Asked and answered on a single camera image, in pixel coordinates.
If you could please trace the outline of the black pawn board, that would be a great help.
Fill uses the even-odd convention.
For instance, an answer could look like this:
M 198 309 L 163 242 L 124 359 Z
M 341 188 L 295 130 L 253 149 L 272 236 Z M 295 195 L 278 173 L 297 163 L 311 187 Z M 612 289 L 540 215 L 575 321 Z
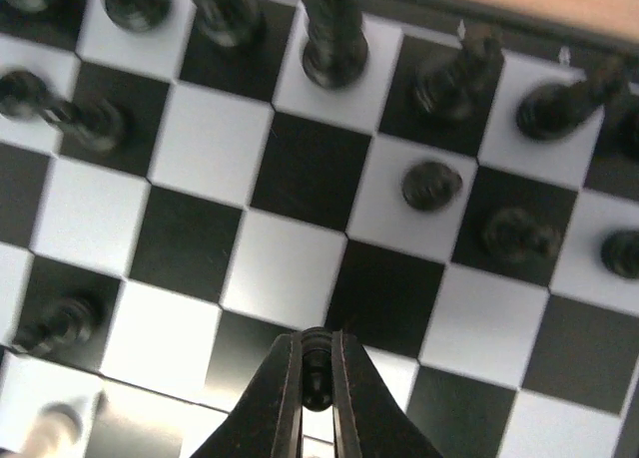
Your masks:
M 322 327 L 303 332 L 303 406 L 312 412 L 332 405 L 331 337 Z

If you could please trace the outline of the white pawn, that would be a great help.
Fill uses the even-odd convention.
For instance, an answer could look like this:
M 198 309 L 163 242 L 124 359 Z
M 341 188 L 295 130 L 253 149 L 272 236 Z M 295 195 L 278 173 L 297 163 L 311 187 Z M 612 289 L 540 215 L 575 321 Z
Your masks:
M 80 416 L 71 405 L 49 405 L 36 415 L 19 456 L 70 457 L 83 428 Z

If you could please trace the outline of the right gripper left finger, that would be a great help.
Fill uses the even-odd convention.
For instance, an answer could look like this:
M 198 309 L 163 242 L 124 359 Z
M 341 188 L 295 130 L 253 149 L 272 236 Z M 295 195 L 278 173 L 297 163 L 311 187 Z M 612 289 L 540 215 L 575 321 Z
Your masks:
M 192 457 L 300 457 L 302 364 L 302 335 L 278 336 L 235 408 Z

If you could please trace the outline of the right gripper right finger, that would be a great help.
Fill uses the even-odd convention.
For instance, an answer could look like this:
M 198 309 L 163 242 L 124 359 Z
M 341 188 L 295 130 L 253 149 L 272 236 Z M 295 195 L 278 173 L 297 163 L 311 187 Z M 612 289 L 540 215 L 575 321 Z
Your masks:
M 336 457 L 439 457 L 397 405 L 357 339 L 331 338 L 331 378 Z

